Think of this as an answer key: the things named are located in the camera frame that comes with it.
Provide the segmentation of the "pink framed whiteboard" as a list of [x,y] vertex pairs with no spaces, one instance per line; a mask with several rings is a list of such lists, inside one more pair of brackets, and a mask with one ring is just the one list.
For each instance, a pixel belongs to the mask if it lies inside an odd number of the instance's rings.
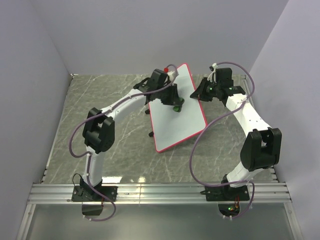
[[183,63],[177,71],[179,75],[174,82],[179,97],[184,99],[181,111],[174,111],[173,106],[164,105],[159,99],[148,104],[155,150],[158,153],[198,135],[207,126],[200,101],[191,98],[196,85],[189,65]]

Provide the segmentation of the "green whiteboard eraser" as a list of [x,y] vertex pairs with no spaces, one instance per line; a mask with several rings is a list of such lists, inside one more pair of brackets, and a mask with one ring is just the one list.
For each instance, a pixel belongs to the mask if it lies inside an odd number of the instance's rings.
[[182,97],[180,97],[179,100],[180,100],[180,103],[179,103],[178,105],[175,105],[175,106],[172,108],[172,109],[173,109],[175,112],[177,112],[177,113],[180,113],[180,112],[181,112],[182,106],[183,106],[183,104],[184,104],[184,102],[185,102],[185,100],[184,100]]

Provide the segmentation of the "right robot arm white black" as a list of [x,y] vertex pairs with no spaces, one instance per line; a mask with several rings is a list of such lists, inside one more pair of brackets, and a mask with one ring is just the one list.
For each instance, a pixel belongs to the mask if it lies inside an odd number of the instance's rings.
[[216,81],[204,77],[198,88],[191,94],[192,99],[210,102],[220,100],[233,114],[246,136],[240,151],[239,164],[226,174],[220,184],[205,185],[206,195],[216,195],[232,200],[244,192],[244,186],[250,180],[276,164],[280,159],[282,132],[272,128],[256,112],[249,102],[249,96],[241,86],[227,77]]

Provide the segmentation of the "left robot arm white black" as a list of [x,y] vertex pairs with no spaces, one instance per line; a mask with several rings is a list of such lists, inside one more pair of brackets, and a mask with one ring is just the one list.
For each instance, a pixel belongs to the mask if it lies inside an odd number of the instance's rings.
[[147,77],[110,106],[92,108],[88,112],[82,132],[86,146],[86,166],[80,186],[84,188],[83,195],[89,201],[98,200],[102,194],[102,167],[106,151],[115,142],[116,122],[154,100],[178,108],[184,102],[178,95],[177,84],[167,79],[152,83],[152,79]]

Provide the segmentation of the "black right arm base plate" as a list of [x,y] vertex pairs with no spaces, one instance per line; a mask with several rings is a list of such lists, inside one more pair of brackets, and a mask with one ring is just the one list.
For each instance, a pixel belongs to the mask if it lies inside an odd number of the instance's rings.
[[205,195],[207,202],[231,202],[235,200],[249,201],[249,190],[246,185],[241,187],[230,187],[229,185],[220,187],[206,186],[201,195]]

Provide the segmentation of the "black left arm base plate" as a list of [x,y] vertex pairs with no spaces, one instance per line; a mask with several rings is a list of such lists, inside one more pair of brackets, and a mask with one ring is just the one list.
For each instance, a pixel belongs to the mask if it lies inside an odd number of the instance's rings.
[[[98,192],[115,201],[117,197],[117,186],[101,186],[96,189]],[[101,202],[105,199],[93,191],[88,185],[76,185],[73,188],[71,201],[72,202]]]

